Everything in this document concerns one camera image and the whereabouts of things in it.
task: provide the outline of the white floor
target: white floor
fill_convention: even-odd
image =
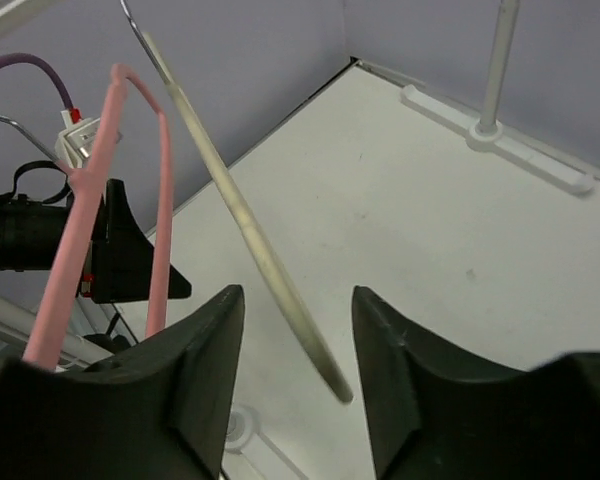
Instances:
[[[194,284],[169,321],[229,283],[247,316],[235,401],[313,479],[373,478],[351,334],[354,285],[466,349],[519,368],[600,349],[600,184],[577,199],[410,111],[353,69],[232,168],[353,384],[312,370],[213,185],[175,216]],[[123,306],[142,334],[145,304]]]

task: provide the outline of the white pole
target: white pole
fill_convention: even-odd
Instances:
[[[502,0],[498,13],[496,34],[491,50],[489,61],[489,78],[487,79],[487,91],[482,106],[482,115],[478,124],[478,133],[491,135],[497,129],[496,118],[498,106],[502,95],[504,75],[509,63],[509,53],[513,42],[513,33],[518,19],[520,0]]]
[[[26,345],[35,315],[0,297],[0,340],[16,345]],[[81,367],[111,356],[107,350],[75,335],[64,338],[61,357]]]

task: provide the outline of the white bracket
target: white bracket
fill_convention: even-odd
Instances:
[[[560,163],[524,143],[506,135],[500,122],[493,133],[480,131],[479,119],[463,113],[407,85],[400,94],[402,103],[465,137],[469,148],[479,152],[491,152],[510,161],[529,173],[572,194],[584,195],[593,190],[595,178],[568,165]]]
[[[99,118],[85,118],[78,123],[68,125],[58,134],[55,150],[59,158],[66,161],[72,168],[82,168],[93,149],[93,142],[100,127]],[[122,139],[118,132],[116,143]]]
[[[249,407],[233,405],[229,417],[229,428],[225,452],[242,455],[265,480],[309,480],[282,451],[260,431],[257,412]],[[239,477],[240,472],[229,471],[230,478]]]

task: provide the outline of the gray wall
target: gray wall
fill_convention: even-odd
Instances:
[[[345,0],[351,55],[481,104],[499,0]],[[600,167],[600,0],[522,0],[500,119]]]
[[[130,0],[183,83],[220,153],[233,161],[252,147],[347,62],[340,0]],[[159,93],[174,120],[176,202],[208,180],[157,75],[136,43],[115,0],[65,0],[0,40],[0,54],[42,56],[60,73],[85,116],[98,116],[111,65],[131,65]],[[0,112],[22,121],[49,145],[61,127],[62,105],[51,83],[32,66],[0,72]],[[136,94],[127,102],[124,139],[112,176],[125,180],[142,227],[155,222],[158,131]],[[0,126],[0,190],[13,170],[40,158],[18,134]],[[32,174],[30,193],[49,193],[59,175]],[[31,307],[45,274],[0,272],[0,294]]]

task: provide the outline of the white connector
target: white connector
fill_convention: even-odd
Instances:
[[[93,142],[100,126],[100,119],[85,118],[69,124],[58,134],[55,150],[58,157],[64,159],[72,168],[82,168],[91,156]],[[116,143],[122,135],[118,133]]]

